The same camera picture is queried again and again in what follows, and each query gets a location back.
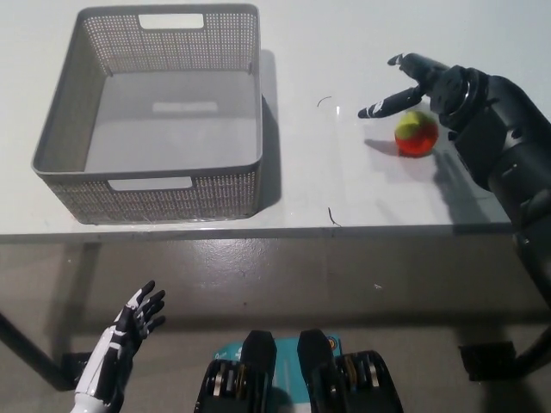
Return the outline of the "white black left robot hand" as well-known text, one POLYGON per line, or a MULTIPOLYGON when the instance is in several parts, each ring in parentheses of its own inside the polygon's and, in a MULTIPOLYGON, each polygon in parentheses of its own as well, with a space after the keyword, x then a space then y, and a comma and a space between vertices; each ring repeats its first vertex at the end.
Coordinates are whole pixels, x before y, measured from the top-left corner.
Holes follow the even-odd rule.
POLYGON ((165 290, 150 280, 122 307, 97 342, 74 391, 73 412, 119 412, 143 341, 165 322, 165 290))

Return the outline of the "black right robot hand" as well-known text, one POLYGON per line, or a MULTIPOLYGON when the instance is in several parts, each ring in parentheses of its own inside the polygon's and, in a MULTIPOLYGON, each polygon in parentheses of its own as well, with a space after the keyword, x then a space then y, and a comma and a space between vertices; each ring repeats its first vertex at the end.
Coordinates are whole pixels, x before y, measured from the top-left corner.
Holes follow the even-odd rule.
POLYGON ((417 85, 384 98, 358 112, 360 119, 382 119, 413 108, 424 96, 430 98, 430 110, 452 114, 463 102, 468 86, 464 68, 442 64, 423 55, 409 52, 391 57, 387 64, 397 66, 417 85))

